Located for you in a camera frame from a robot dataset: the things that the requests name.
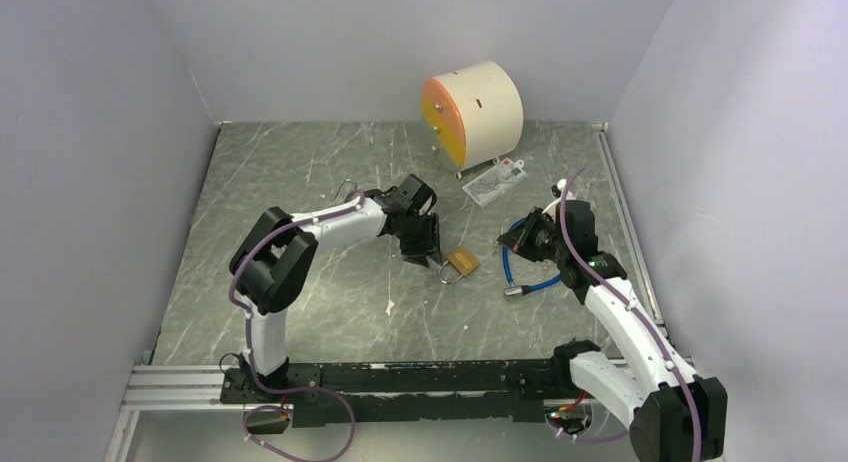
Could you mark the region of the blue cable lock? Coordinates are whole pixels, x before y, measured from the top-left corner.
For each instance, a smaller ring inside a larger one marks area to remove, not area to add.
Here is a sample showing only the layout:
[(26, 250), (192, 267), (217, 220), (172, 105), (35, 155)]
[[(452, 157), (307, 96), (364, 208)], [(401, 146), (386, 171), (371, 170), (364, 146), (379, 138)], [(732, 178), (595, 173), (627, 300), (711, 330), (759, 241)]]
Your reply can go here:
[(505, 245), (500, 244), (498, 249), (506, 289), (516, 287), (513, 297), (543, 292), (561, 282), (561, 276), (554, 275), (551, 268), (531, 268), (529, 262), (521, 261)]

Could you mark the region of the medium brass padlock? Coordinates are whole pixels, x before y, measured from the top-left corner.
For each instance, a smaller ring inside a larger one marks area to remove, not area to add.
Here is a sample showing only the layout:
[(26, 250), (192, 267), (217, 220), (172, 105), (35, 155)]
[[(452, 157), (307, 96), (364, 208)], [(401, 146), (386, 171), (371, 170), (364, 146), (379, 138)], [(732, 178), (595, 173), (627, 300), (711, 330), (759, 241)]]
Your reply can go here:
[[(466, 247), (459, 246), (450, 252), (441, 263), (437, 270), (437, 277), (443, 285), (452, 285), (464, 278), (467, 278), (476, 271), (479, 266), (480, 261), (478, 257)], [(445, 274), (446, 270), (451, 270), (456, 274), (456, 276), (454, 278), (449, 278)]]

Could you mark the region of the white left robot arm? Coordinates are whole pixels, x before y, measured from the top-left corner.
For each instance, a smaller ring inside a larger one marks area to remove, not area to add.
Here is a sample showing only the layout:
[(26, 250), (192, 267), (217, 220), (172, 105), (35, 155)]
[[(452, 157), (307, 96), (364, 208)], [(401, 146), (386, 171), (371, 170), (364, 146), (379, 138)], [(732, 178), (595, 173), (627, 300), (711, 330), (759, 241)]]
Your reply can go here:
[(442, 260), (438, 196), (415, 174), (388, 189), (350, 191), (335, 206), (312, 212), (265, 210), (229, 263), (229, 301), (245, 317), (238, 356), (246, 387), (258, 400), (277, 400), (288, 387), (287, 312), (301, 295), (315, 258), (366, 240), (390, 236), (403, 261), (424, 268)]

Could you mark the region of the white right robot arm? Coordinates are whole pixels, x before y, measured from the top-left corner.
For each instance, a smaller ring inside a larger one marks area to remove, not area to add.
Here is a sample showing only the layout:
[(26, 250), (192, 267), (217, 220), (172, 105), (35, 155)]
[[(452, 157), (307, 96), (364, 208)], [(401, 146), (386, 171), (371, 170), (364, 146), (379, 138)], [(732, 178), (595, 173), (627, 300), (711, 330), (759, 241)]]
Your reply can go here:
[(553, 390), (583, 391), (627, 430), (641, 461), (706, 461), (724, 452), (728, 394), (682, 357), (646, 309), (616, 257), (599, 247), (589, 203), (536, 208), (498, 238), (504, 250), (532, 262), (552, 262), (559, 280), (605, 328), (627, 363), (617, 367), (594, 343), (556, 348)]

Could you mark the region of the long shackle brass padlock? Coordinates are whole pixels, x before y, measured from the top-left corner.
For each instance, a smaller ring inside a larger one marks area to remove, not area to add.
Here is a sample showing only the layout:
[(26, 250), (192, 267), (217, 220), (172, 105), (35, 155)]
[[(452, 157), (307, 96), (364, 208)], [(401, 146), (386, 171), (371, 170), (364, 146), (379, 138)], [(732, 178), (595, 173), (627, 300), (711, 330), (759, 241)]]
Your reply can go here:
[(339, 200), (340, 198), (348, 200), (357, 190), (358, 183), (351, 178), (346, 178), (339, 184), (332, 197), (332, 201)]

